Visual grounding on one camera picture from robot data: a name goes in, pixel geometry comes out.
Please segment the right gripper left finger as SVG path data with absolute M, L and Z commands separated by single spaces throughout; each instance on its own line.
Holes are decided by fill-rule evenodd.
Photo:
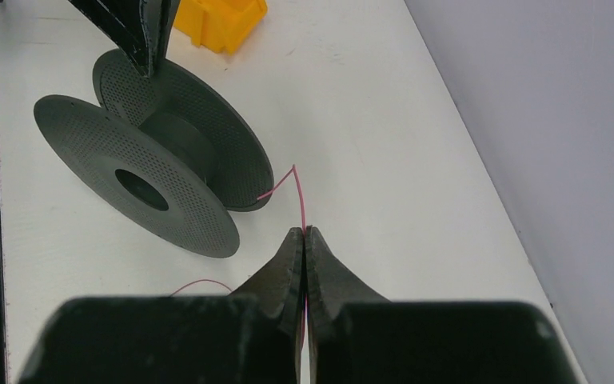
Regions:
M 42 329 L 21 383 L 297 383 L 304 236 L 227 295 L 73 298 Z

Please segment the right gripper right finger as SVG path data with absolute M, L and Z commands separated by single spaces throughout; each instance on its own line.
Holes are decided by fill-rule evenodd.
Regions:
M 305 233 L 314 383 L 575 383 L 551 322 L 513 301 L 394 302 Z

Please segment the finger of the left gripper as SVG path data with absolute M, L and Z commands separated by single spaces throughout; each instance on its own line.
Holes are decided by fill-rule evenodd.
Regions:
M 153 1 L 71 0 L 70 3 L 112 40 L 142 76 L 154 72 Z
M 156 74 L 169 44 L 169 38 L 179 0 L 148 0 L 145 1 L 145 37 L 148 53 L 147 74 Z

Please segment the black perforated cable spool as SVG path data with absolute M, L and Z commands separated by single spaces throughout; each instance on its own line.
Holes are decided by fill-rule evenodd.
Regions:
M 94 64 L 97 103 L 59 94 L 34 104 L 56 155 L 99 197 L 185 250 L 228 258 L 240 246 L 233 212 L 265 205 L 269 158 L 242 116 L 171 61 L 151 78 L 120 50 Z

